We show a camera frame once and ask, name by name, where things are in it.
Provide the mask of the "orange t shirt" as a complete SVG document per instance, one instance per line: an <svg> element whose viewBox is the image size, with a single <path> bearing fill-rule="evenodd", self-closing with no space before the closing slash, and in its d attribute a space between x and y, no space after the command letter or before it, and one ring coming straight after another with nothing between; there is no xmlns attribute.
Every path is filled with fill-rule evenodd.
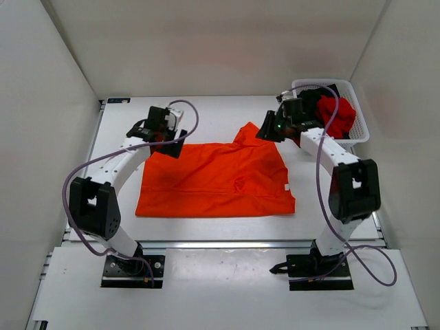
<svg viewBox="0 0 440 330"><path fill-rule="evenodd" d="M225 218L292 215L296 199L275 143L248 122L230 143L186 144L175 159L154 153L145 164L135 215Z"/></svg>

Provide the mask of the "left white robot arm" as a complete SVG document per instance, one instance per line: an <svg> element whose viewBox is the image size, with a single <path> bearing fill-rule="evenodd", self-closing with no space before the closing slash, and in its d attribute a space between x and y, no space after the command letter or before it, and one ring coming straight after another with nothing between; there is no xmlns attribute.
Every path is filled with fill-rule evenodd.
<svg viewBox="0 0 440 330"><path fill-rule="evenodd" d="M116 155L83 179L75 178L69 187L69 212L78 235L88 235L120 259L120 267L129 275L144 267L138 243L122 228L118 193L154 152L177 158L187 131L178 133L184 112L171 107L150 107L147 118L136 122Z"/></svg>

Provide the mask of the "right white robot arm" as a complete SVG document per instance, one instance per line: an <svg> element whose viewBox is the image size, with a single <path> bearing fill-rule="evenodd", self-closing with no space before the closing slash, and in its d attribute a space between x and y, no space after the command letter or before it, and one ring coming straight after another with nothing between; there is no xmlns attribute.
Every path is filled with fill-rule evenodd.
<svg viewBox="0 0 440 330"><path fill-rule="evenodd" d="M329 210L327 223L314 241L316 253L309 257L309 268L315 274L326 274L334 264L333 256L343 253L354 230L381 205L377 164L360 159L346 151L317 120L303 112L302 101L282 101L277 111L269 110L256 137L270 142L294 143L316 159L316 170L325 169L331 176L328 202L318 201Z"/></svg>

